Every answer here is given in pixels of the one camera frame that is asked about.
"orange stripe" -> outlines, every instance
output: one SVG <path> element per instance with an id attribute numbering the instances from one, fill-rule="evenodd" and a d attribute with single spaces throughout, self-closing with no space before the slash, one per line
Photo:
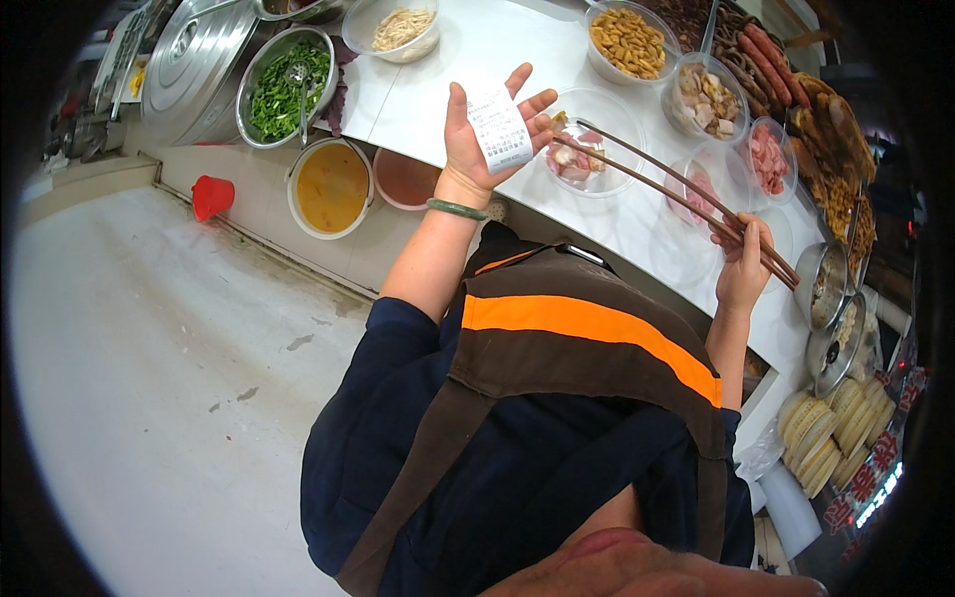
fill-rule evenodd
<path id="1" fill-rule="evenodd" d="M 541 330 L 598 342 L 634 344 L 667 363 L 683 385 L 719 408 L 721 384 L 710 370 L 651 324 L 616 309 L 566 296 L 467 295 L 461 327 L 466 330 Z"/>
<path id="2" fill-rule="evenodd" d="M 509 262 L 509 261 L 514 261 L 515 259 L 518 259 L 518 258 L 520 258 L 520 257 L 523 257 L 524 255 L 530 255 L 530 254 L 533 253 L 535 250 L 536 250 L 536 249 L 531 249 L 531 250 L 529 250 L 529 251 L 524 251 L 524 252 L 521 253 L 520 255 L 515 255 L 514 257 L 508 257 L 507 259 L 501 259 L 500 261 L 491 262 L 490 264 L 488 264 L 488 265 L 482 267 L 481 269 L 479 269 L 478 271 L 476 271 L 476 272 L 475 272 L 475 275 L 477 276 L 477 275 L 480 274 L 482 271 L 486 271 L 486 270 L 488 270 L 488 269 L 491 269 L 492 267 L 501 266 L 501 265 L 503 265 L 503 264 L 506 264 L 506 263 Z"/>

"jade bangle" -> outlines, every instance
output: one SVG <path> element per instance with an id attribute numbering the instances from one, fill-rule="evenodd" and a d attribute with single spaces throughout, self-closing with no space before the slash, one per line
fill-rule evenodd
<path id="1" fill-rule="evenodd" d="M 435 199 L 434 197 L 430 198 L 428 201 L 428 206 L 432 209 L 438 211 L 444 211 L 449 214 L 455 214 L 462 218 L 470 218 L 471 220 L 477 220 L 478 222 L 483 222 L 487 220 L 487 214 L 479 209 L 474 209 L 473 207 L 468 207 L 466 205 L 459 205 L 457 203 L 451 203 L 442 201 L 441 199 Z"/>

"concrete floor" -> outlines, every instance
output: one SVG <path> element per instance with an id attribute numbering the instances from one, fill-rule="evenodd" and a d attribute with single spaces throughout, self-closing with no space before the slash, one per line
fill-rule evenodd
<path id="1" fill-rule="evenodd" d="M 30 224 L 14 267 L 24 423 L 115 594 L 343 594 L 308 558 L 298 485 L 367 299 L 151 187 Z"/>

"apron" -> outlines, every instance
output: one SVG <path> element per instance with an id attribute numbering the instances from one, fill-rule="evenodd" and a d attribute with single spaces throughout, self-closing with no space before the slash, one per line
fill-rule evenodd
<path id="1" fill-rule="evenodd" d="M 495 404 L 521 394 L 620 396 L 680 416 L 699 455 L 697 551 L 719 562 L 727 492 L 719 377 L 682 319 L 598 265 L 599 258 L 585 257 L 572 245 L 545 245 L 463 281 L 448 377 L 391 490 L 335 576 L 349 594 L 377 594 L 401 527 Z"/>

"chopsticks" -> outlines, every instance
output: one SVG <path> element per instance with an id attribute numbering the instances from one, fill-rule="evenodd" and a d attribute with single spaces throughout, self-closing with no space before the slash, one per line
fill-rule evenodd
<path id="1" fill-rule="evenodd" d="M 657 181 L 652 181 L 652 180 L 648 179 L 647 177 L 643 176 L 642 174 L 639 174 L 638 172 L 635 172 L 634 170 L 631 170 L 630 168 L 627 168 L 626 166 L 624 166 L 624 165 L 622 165 L 622 164 L 619 164 L 619 163 L 617 163 L 616 161 L 611 160 L 610 158 L 605 158 L 604 156 L 598 154 L 597 152 L 593 151 L 593 150 L 590 149 L 589 147 L 584 147 L 583 145 L 578 145 L 577 143 L 570 143 L 570 142 L 565 141 L 565 140 L 563 140 L 563 139 L 561 139 L 561 138 L 559 138 L 559 137 L 554 137 L 553 140 L 554 140 L 554 142 L 556 142 L 556 143 L 558 143 L 558 144 L 560 144 L 560 145 L 566 145 L 567 147 L 570 147 L 570 148 L 572 148 L 572 149 L 576 149 L 577 151 L 583 152 L 583 153 L 587 154 L 588 156 L 590 156 L 591 158 L 593 158 L 594 160 L 600 160 L 600 161 L 602 161 L 602 162 L 604 162 L 604 163 L 606 163 L 606 164 L 608 164 L 608 165 L 610 165 L 610 166 L 613 166 L 614 168 L 620 170 L 620 171 L 623 172 L 624 174 L 629 174 L 630 176 L 632 176 L 632 177 L 635 178 L 636 180 L 642 182 L 643 184 L 646 184 L 646 185 L 648 185 L 648 186 L 650 186 L 650 187 L 656 189 L 657 191 L 660 191 L 661 193 L 663 193 L 663 194 L 666 195 L 667 197 L 670 197 L 671 199 L 673 199 L 673 200 L 676 201 L 677 203 L 680 203 L 680 204 L 683 205 L 686 209 L 688 209 L 689 211 L 693 212 L 694 214 L 696 214 L 697 216 L 699 216 L 700 218 L 702 218 L 703 220 L 705 220 L 705 221 L 707 222 L 707 224 L 709 224 L 712 228 L 714 228 L 715 230 L 717 230 L 720 234 L 722 234 L 722 235 L 725 236 L 726 238 L 731 239 L 733 242 L 737 243 L 737 244 L 740 245 L 740 246 L 743 245 L 743 237 L 742 237 L 742 235 L 740 234 L 739 231 L 727 227 L 725 224 L 723 224 L 723 223 L 720 222 L 719 220 L 716 220 L 716 219 L 715 219 L 713 216 L 711 216 L 710 214 L 704 212 L 703 210 L 701 210 L 701 209 L 700 209 L 699 207 L 697 207 L 696 205 L 693 205 L 692 203 L 688 202 L 688 201 L 685 200 L 684 198 L 680 197 L 679 195 L 677 195 L 677 194 L 674 193 L 673 191 L 669 190 L 668 188 L 666 188 L 664 185 L 660 184 L 659 182 L 657 182 Z M 707 200 L 710 201 L 711 203 L 713 203 L 713 202 L 719 203 L 717 200 L 714 200 L 713 198 L 709 198 L 709 196 L 708 196 L 707 194 L 705 194 L 705 193 L 700 193 L 700 196 L 703 197 L 704 199 L 707 199 Z M 785 284 L 787 288 L 789 288 L 789 290 L 795 290 L 795 289 L 796 289 L 796 284 L 797 284 L 797 283 L 794 283 L 793 280 L 789 278 L 789 276 L 787 276 L 785 273 L 783 273 L 783 272 L 779 269 L 779 267 L 777 267 L 776 264 L 773 263 L 773 260 L 770 258 L 770 256 L 769 256 L 765 251 L 760 251 L 759 261 L 762 262 L 762 264 L 763 264 L 764 266 L 766 266 L 766 268 L 767 268 L 771 273 L 773 273 L 777 278 L 779 278 L 779 279 L 782 281 L 782 283 Z"/>
<path id="2" fill-rule="evenodd" d="M 625 147 L 626 149 L 629 149 L 629 150 L 632 151 L 633 153 L 637 154 L 638 156 L 640 156 L 640 157 L 643 158 L 644 160 L 649 161 L 650 163 L 652 163 L 652 164 L 655 165 L 656 167 L 660 168 L 661 170 L 663 170 L 663 171 L 666 172 L 667 174 L 669 174 L 669 175 L 671 175 L 672 177 L 674 177 L 675 179 L 677 179 L 679 182 L 681 182 L 681 183 L 684 184 L 685 186 L 687 186 L 687 187 L 689 187 L 690 189 L 692 189 L 693 191 L 695 191 L 700 197 L 702 197 L 703 199 L 705 199 L 705 200 L 707 201 L 707 203 L 711 204 L 713 207 L 715 207 L 716 209 L 718 209 L 718 210 L 720 211 L 720 213 L 722 213 L 724 216 L 726 216 L 726 217 L 730 220 L 730 223 L 732 224 L 732 226 L 733 226 L 735 229 L 739 230 L 740 232 L 742 232 L 743 230 L 746 229 L 746 226 L 743 225 L 743 223 L 739 221 L 739 218 L 736 217 L 736 214 L 734 214 L 733 212 L 731 212 L 730 209 L 729 209 L 726 205 L 724 205 L 723 203 L 721 203 L 720 201 L 718 201 L 717 199 L 715 199 L 714 197 L 712 197 L 709 193 L 707 193 L 707 192 L 704 191 L 702 188 L 700 188 L 698 184 L 696 184 L 696 183 L 693 182 L 693 181 L 688 180 L 687 178 L 685 178 L 684 176 L 682 176 L 682 175 L 679 174 L 678 172 L 675 172 L 672 168 L 670 168 L 669 166 L 667 166 L 667 165 L 664 164 L 663 162 L 659 161 L 658 159 L 654 158 L 652 155 L 650 155 L 650 154 L 648 154 L 647 152 L 642 151 L 642 150 L 640 150 L 640 149 L 634 147 L 633 145 L 627 143 L 627 142 L 624 141 L 623 139 L 620 139 L 620 138 L 618 138 L 618 137 L 614 137 L 613 135 L 609 134 L 607 131 L 602 131 L 601 129 L 597 128 L 597 127 L 594 126 L 593 124 L 590 124 L 590 123 L 587 122 L 586 120 L 581 120 L 581 119 L 577 118 L 577 123 L 580 124 L 580 125 L 583 126 L 583 127 L 586 127 L 586 128 L 588 128 L 588 129 L 590 129 L 591 131 L 593 131 L 593 132 L 595 132 L 595 133 L 599 133 L 599 134 L 602 135 L 603 137 L 606 137 L 607 139 L 610 139 L 610 140 L 614 141 L 615 143 L 618 143 L 619 145 L 621 145 L 621 146 Z M 640 177 L 638 180 L 639 180 L 639 181 L 646 181 L 646 180 L 644 179 L 644 177 Z M 664 193 L 664 194 L 667 195 L 668 197 L 671 197 L 671 194 L 670 194 L 670 193 Z M 701 214 L 699 213 L 699 211 L 696 210 L 696 209 L 692 209 L 692 211 L 693 211 L 693 213 L 695 213 L 696 215 L 701 215 Z M 776 253 L 775 250 L 774 250 L 771 246 L 769 246 L 769 245 L 766 243 L 766 241 L 762 240 L 761 238 L 759 239 L 759 246 L 760 246 L 760 248 L 762 249 L 762 251 L 761 251 L 762 253 L 767 253 L 767 254 L 769 254 L 770 258 L 771 258 L 774 262 L 776 262 L 777 264 L 779 264 L 779 266 L 782 268 L 782 270 L 786 272 L 786 275 L 789 276 L 789 282 L 792 282 L 792 283 L 793 283 L 792 288 L 794 288 L 797 284 L 799 284 L 799 276 L 798 276 L 798 274 L 796 274 L 796 271 L 793 269 L 792 266 L 790 266 L 789 264 L 786 263 L 786 260 L 784 260 L 782 257 L 780 257 L 779 254 Z M 782 280 L 784 283 L 787 282 L 787 280 L 783 279 L 782 276 L 778 276 L 778 277 L 779 277 L 779 279 Z"/>

